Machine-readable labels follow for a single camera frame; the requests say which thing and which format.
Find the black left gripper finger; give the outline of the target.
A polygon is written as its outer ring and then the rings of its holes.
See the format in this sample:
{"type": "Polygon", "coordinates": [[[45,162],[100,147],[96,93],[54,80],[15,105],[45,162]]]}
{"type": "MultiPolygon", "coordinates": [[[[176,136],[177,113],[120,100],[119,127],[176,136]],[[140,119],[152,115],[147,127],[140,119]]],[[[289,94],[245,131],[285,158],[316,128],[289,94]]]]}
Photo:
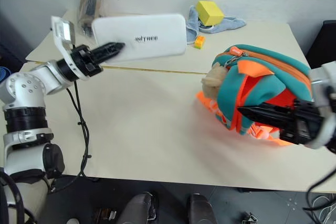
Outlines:
{"type": "Polygon", "coordinates": [[[123,42],[109,42],[91,51],[91,60],[94,63],[103,63],[118,55],[125,47],[123,42]]]}

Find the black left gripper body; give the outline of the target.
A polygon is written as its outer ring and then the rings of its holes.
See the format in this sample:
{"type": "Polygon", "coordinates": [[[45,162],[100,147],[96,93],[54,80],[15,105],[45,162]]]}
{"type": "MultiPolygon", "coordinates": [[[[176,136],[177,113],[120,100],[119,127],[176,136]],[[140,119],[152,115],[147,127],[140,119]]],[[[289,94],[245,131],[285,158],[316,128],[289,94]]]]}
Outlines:
{"type": "Polygon", "coordinates": [[[80,45],[72,49],[71,58],[86,77],[95,76],[103,71],[100,66],[103,62],[102,49],[90,50],[88,46],[80,45]]]}

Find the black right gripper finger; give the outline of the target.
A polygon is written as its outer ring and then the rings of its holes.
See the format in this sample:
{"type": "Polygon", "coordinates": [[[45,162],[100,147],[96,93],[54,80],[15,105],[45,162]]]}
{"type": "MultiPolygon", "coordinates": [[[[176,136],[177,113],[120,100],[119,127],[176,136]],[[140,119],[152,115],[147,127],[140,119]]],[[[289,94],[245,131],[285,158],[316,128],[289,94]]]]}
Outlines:
{"type": "Polygon", "coordinates": [[[258,122],[253,123],[253,129],[255,131],[281,131],[283,128],[277,127],[277,126],[272,126],[268,124],[262,124],[258,122]]]}
{"type": "Polygon", "coordinates": [[[290,107],[281,107],[269,103],[240,106],[237,110],[249,120],[263,124],[289,124],[296,120],[290,107]]]}

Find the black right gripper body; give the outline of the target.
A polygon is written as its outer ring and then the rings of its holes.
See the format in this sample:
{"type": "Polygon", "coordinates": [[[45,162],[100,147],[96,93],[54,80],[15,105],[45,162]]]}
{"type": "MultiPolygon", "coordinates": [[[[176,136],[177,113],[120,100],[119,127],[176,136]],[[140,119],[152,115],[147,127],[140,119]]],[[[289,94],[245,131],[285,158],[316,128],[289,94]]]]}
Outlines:
{"type": "Polygon", "coordinates": [[[287,113],[285,128],[280,130],[280,139],[292,144],[308,144],[312,142],[322,125],[324,117],[313,106],[313,102],[294,100],[287,113]]]}

